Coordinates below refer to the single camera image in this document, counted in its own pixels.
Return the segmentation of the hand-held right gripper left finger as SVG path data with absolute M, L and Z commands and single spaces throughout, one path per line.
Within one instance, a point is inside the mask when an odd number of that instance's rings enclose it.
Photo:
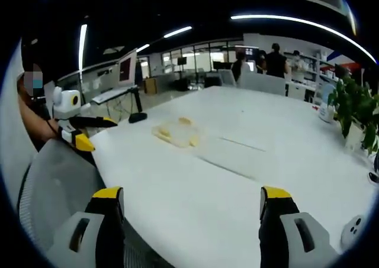
M 54 235 L 55 267 L 124 267 L 123 188 L 94 193 Z

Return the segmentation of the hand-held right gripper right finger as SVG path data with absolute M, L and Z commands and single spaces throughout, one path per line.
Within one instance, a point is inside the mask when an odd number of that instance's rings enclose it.
M 261 187 L 261 267 L 329 267 L 338 258 L 328 231 L 285 190 Z

